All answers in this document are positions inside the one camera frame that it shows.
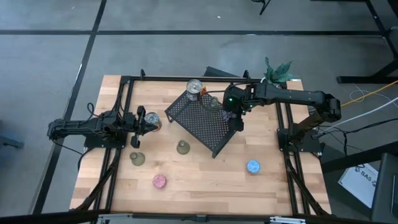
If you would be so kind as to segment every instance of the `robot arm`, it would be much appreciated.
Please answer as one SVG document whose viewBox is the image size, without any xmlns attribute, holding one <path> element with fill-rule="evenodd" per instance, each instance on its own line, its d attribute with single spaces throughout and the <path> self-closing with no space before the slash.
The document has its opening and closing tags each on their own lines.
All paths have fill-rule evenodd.
<svg viewBox="0 0 398 224">
<path fill-rule="evenodd" d="M 223 109 L 232 114 L 229 125 L 236 131 L 243 131 L 242 115 L 255 106 L 271 105 L 273 103 L 291 103 L 313 106 L 316 112 L 308 118 L 295 124 L 292 137 L 301 138 L 304 134 L 323 122 L 335 122 L 341 118 L 340 101 L 322 91 L 298 91 L 276 88 L 268 83 L 254 83 L 240 89 L 235 85 L 227 87 L 223 97 Z"/>
<path fill-rule="evenodd" d="M 137 116 L 127 113 L 122 118 L 118 111 L 111 110 L 86 121 L 57 119 L 49 124 L 47 136 L 54 141 L 69 135 L 83 135 L 86 137 L 87 147 L 112 147 L 125 145 L 126 133 L 132 132 L 135 136 L 131 138 L 131 145 L 138 148 L 140 145 L 138 136 L 157 129 L 156 125 L 145 121 L 145 114 L 144 107 L 139 106 Z"/>
</svg>

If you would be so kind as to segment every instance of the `metal mesh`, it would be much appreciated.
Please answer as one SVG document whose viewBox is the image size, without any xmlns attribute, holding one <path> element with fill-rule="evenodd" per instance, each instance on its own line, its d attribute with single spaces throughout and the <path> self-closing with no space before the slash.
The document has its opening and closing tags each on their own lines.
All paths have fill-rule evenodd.
<svg viewBox="0 0 398 224">
<path fill-rule="evenodd" d="M 210 109 L 209 94 L 203 95 L 201 102 L 190 101 L 186 95 L 185 91 L 167 108 L 166 114 L 217 154 L 235 131 L 229 130 L 221 110 Z"/>
</svg>

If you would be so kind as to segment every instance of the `soda can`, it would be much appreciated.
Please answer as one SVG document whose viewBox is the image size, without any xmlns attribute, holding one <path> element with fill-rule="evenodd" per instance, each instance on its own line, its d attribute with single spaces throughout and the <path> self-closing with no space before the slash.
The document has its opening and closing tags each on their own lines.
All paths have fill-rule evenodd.
<svg viewBox="0 0 398 224">
<path fill-rule="evenodd" d="M 199 80 L 190 80 L 187 83 L 187 98 L 191 101 L 199 101 L 200 92 L 203 89 L 203 85 Z"/>
<path fill-rule="evenodd" d="M 157 129 L 153 131 L 158 131 L 162 127 L 162 122 L 160 121 L 159 115 L 154 112 L 147 113 L 145 115 L 144 120 L 148 122 L 149 124 L 153 124 L 157 126 Z"/>
</svg>

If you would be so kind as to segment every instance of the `wooden tabletop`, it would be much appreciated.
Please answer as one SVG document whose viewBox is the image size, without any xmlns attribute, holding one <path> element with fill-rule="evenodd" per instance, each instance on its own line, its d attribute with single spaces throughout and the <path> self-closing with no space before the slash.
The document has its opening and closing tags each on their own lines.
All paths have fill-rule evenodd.
<svg viewBox="0 0 398 224">
<path fill-rule="evenodd" d="M 121 76 L 106 75 L 99 91 L 95 113 L 110 110 L 116 99 Z M 208 91 L 224 90 L 228 83 L 204 83 Z M 288 82 L 288 88 L 302 90 L 301 82 Z M 291 215 L 289 189 L 283 155 L 279 151 L 275 105 L 256 107 L 244 117 L 244 131 L 237 132 L 215 159 L 211 151 L 178 123 L 169 123 L 165 109 L 183 91 L 186 82 L 135 81 L 130 111 L 142 105 L 147 113 L 160 116 L 162 128 L 140 136 L 141 147 L 134 149 L 129 135 L 121 154 L 111 210 L 113 212 L 194 213 L 219 215 Z M 222 99 L 222 93 L 212 93 Z M 292 105 L 294 122 L 308 116 L 306 106 Z M 180 155 L 179 140 L 186 140 L 191 150 Z M 105 149 L 94 149 L 82 160 L 70 208 L 79 206 L 93 190 L 100 176 Z M 131 152 L 146 156 L 143 165 L 131 163 Z M 324 210 L 330 212 L 328 196 L 319 160 L 302 152 L 305 183 Z M 246 163 L 256 159 L 261 164 L 256 175 L 246 172 Z M 167 178 L 163 189 L 152 186 L 152 178 Z M 104 208 L 108 185 L 100 208 Z M 302 212 L 296 186 L 298 208 Z"/>
</svg>

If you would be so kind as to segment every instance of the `blue glitter ball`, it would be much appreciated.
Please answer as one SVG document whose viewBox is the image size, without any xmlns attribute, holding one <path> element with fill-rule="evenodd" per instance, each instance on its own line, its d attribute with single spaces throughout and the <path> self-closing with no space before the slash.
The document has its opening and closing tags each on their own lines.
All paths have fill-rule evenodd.
<svg viewBox="0 0 398 224">
<path fill-rule="evenodd" d="M 246 169 L 251 174 L 257 174 L 260 171 L 260 163 L 254 159 L 250 160 L 248 164 L 246 164 Z"/>
</svg>

